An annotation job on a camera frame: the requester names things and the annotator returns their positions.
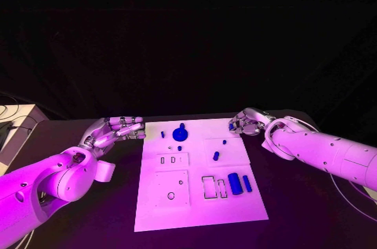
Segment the blue object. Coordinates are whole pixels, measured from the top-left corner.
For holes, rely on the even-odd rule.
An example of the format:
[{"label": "blue object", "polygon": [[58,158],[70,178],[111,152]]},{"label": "blue object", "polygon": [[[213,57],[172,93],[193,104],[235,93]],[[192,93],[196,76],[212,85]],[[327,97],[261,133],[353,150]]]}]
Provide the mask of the blue object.
[{"label": "blue object", "polygon": [[245,185],[247,185],[247,190],[251,193],[252,192],[252,186],[251,186],[248,175],[242,176],[242,178],[244,178],[244,182],[245,182]]},{"label": "blue object", "polygon": [[232,194],[235,196],[241,195],[244,193],[242,190],[242,183],[239,182],[239,177],[238,173],[232,173],[228,175],[229,183],[231,183],[231,188],[232,188]]},{"label": "blue object", "polygon": [[185,129],[185,124],[182,123],[179,125],[179,128],[173,131],[173,138],[176,141],[182,142],[188,139],[189,133]]},{"label": "blue object", "polygon": [[219,160],[219,155],[221,155],[221,153],[219,153],[219,152],[215,152],[215,156],[213,156],[213,160],[215,160],[215,161]]}]

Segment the robotic hand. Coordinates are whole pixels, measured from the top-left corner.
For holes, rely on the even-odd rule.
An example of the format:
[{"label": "robotic hand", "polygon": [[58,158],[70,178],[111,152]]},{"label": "robotic hand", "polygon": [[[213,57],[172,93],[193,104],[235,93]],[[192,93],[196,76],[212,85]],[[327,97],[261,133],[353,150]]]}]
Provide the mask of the robotic hand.
[{"label": "robotic hand", "polygon": [[98,160],[116,141],[143,139],[141,117],[101,118],[80,146],[0,177],[0,248],[8,248],[59,208],[88,192],[94,180],[110,182],[116,165]]},{"label": "robotic hand", "polygon": [[277,119],[268,112],[247,108],[229,121],[232,133],[258,135],[262,146],[287,160],[298,158],[320,170],[377,191],[377,148],[320,133],[294,117]]}]

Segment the black curtain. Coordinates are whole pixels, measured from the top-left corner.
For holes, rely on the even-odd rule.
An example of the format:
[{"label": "black curtain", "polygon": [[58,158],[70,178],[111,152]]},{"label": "black curtain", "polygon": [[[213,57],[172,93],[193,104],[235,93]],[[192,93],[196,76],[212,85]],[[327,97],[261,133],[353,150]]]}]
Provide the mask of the black curtain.
[{"label": "black curtain", "polygon": [[3,0],[0,92],[54,119],[294,109],[376,145],[376,0]]}]

